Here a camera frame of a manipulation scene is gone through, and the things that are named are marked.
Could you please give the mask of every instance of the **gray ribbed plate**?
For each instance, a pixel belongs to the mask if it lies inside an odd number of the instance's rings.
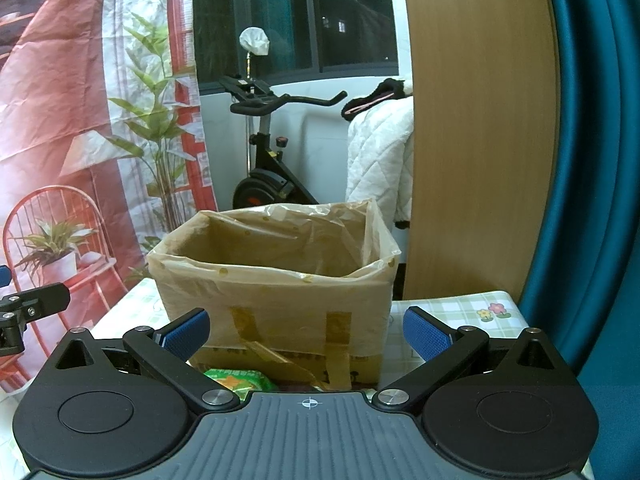
[[[39,473],[33,480],[53,477]],[[407,415],[360,393],[255,394],[204,416],[185,446],[131,480],[481,480],[446,462]],[[562,480],[576,480],[566,475]]]

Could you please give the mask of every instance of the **checkered tablecloth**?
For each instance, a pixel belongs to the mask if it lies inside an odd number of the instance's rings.
[[[402,317],[413,305],[437,317],[452,328],[473,325],[491,337],[517,337],[527,322],[506,292],[486,292],[437,300],[394,301],[384,350],[380,386],[405,375],[424,361],[402,336]],[[118,338],[131,328],[148,325],[160,328],[169,322],[162,306],[156,282],[142,280],[114,306],[92,329],[96,339]],[[11,418],[17,400],[2,398],[0,392],[0,480],[18,480],[27,471],[11,433]],[[593,480],[587,462],[583,474]]]

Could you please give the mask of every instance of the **white wall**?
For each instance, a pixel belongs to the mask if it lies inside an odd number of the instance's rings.
[[[411,50],[405,0],[393,0],[398,38],[400,76],[411,74]],[[299,82],[273,87],[276,94],[289,93],[328,99],[341,90],[349,96],[332,108],[290,104],[276,111],[271,120],[272,140],[289,137],[284,162],[320,203],[341,202],[347,186],[347,129],[340,116],[344,104],[370,94],[384,79],[350,77]],[[245,118],[229,111],[231,97],[214,94],[202,97],[202,120],[218,208],[231,208],[236,184],[246,176]],[[403,252],[407,231],[394,231]]]

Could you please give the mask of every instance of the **wooden panel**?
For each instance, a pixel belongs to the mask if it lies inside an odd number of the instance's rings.
[[[542,224],[558,127],[548,0],[407,0],[414,200],[406,299],[506,290]]]

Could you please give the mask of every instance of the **window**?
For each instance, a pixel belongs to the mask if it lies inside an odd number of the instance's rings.
[[[270,41],[254,73],[272,84],[348,75],[398,73],[392,0],[193,0],[201,91],[221,75],[244,73],[238,43],[247,27]]]

